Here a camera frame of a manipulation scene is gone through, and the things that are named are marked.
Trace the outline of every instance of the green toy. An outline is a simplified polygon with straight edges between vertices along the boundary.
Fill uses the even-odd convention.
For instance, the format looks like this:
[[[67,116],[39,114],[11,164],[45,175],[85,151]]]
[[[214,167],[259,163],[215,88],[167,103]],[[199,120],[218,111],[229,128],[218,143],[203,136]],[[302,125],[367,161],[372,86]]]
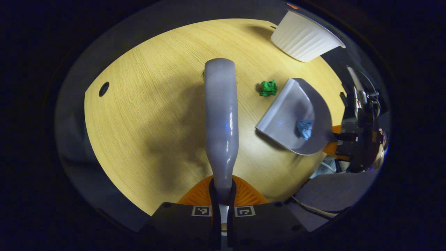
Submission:
[[[260,90],[260,95],[262,96],[270,96],[270,95],[276,95],[277,92],[277,86],[276,81],[273,79],[272,81],[263,81],[262,82],[262,89]]]

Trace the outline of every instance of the gray dustpan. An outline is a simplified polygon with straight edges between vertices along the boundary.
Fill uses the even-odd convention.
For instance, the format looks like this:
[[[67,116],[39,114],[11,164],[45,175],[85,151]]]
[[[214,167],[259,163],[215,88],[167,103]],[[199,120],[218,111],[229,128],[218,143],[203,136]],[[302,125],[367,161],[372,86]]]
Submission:
[[[297,131],[300,120],[314,120],[311,137]],[[322,96],[303,79],[289,79],[256,127],[283,147],[300,155],[313,155],[330,141],[331,115]]]

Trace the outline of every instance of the gray floor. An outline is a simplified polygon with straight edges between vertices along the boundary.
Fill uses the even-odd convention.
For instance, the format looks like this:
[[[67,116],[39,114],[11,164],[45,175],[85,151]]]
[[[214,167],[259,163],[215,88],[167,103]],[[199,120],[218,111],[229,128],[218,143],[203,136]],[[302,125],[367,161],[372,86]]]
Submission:
[[[93,207],[103,210],[133,231],[138,231],[142,226],[141,222],[149,218],[109,180],[88,141],[83,115],[84,92],[110,63],[147,39],[177,27],[222,18],[252,18],[279,24],[287,8],[286,2],[279,0],[164,0],[126,18],[97,38],[68,72],[55,112],[59,154],[65,159],[67,175],[85,199]],[[346,35],[329,24],[321,23],[347,45],[346,49],[336,48],[323,55],[342,82],[352,84],[345,69],[345,65],[349,64],[367,73],[379,86],[379,75],[366,54]]]

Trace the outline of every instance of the gray handle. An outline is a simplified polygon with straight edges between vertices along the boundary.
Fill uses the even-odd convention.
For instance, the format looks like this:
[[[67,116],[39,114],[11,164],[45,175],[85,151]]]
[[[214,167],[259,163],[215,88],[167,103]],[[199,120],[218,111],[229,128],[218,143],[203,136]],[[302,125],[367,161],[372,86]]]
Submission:
[[[205,64],[206,154],[214,174],[219,203],[226,204],[239,151],[235,64],[212,59]]]

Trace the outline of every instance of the black frame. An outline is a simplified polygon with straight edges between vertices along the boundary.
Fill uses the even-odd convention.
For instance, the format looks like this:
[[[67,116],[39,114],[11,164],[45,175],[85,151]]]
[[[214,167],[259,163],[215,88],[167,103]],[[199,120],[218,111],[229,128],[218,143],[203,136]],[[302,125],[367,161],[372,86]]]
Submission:
[[[117,9],[123,9],[117,8],[119,4],[125,10],[117,14]],[[8,70],[2,83],[2,106],[10,123],[4,129],[8,176],[2,204],[11,209],[3,225],[5,244],[11,250],[40,245],[99,250],[141,247],[135,236],[100,216],[71,186],[54,145],[53,113],[59,84],[83,49],[148,4],[142,0],[89,1],[80,6],[70,2],[6,4],[4,23],[11,27],[5,33]],[[350,0],[297,4],[346,32],[370,55],[384,81],[391,83],[387,88],[396,116],[388,156],[366,195],[343,217],[319,228],[304,242],[289,243],[290,247],[439,247],[439,233],[429,225],[439,213],[441,193],[423,186],[423,181],[431,183],[439,172],[434,168],[434,150],[425,148],[435,145],[440,131],[436,123],[440,113],[435,108],[442,106],[435,95],[441,89],[434,89],[440,86],[436,74],[445,72],[440,56],[444,45],[440,3],[425,1],[416,10],[412,3],[393,1],[373,1],[367,6]],[[91,21],[76,19],[85,17],[79,13],[89,8],[87,16],[95,16],[92,20],[99,23],[93,32],[85,31]],[[392,14],[395,10],[400,15]],[[70,30],[75,25],[64,15],[81,28]],[[84,39],[71,49],[77,43],[73,39],[81,37]],[[51,39],[59,39],[60,44],[55,46]],[[330,236],[332,242],[321,242],[321,235]]]

